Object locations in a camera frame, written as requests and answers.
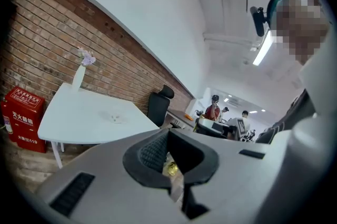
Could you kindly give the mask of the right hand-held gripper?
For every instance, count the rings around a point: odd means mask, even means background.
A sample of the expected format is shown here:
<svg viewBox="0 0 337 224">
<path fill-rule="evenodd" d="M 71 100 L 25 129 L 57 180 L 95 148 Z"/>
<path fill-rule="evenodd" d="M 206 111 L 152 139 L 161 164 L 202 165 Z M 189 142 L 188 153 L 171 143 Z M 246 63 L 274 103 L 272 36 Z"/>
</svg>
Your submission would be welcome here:
<svg viewBox="0 0 337 224">
<path fill-rule="evenodd" d="M 240 139 L 246 134 L 242 118 L 233 118 L 225 123 L 198 118 L 196 125 L 197 133 L 220 139 L 227 139 L 229 133 L 232 139 Z"/>
</svg>

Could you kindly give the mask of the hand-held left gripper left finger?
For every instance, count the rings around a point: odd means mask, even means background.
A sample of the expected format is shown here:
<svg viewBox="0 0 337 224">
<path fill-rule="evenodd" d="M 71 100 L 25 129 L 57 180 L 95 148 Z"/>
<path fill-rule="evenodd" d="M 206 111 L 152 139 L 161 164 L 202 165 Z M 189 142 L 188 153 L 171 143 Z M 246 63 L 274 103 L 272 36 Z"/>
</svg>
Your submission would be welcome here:
<svg viewBox="0 0 337 224">
<path fill-rule="evenodd" d="M 74 223 L 186 223 L 164 176 L 169 133 L 94 146 L 50 176 L 38 196 Z"/>
</svg>

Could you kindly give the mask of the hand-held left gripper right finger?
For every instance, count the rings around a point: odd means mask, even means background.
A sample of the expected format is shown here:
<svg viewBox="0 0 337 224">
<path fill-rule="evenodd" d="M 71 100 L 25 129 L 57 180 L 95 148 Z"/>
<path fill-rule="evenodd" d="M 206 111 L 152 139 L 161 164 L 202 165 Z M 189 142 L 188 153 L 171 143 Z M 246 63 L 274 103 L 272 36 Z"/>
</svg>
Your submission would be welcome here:
<svg viewBox="0 0 337 224">
<path fill-rule="evenodd" d="M 172 131 L 184 200 L 169 223 L 282 223 L 290 212 L 284 172 L 290 137 L 283 131 L 261 144 Z"/>
</svg>

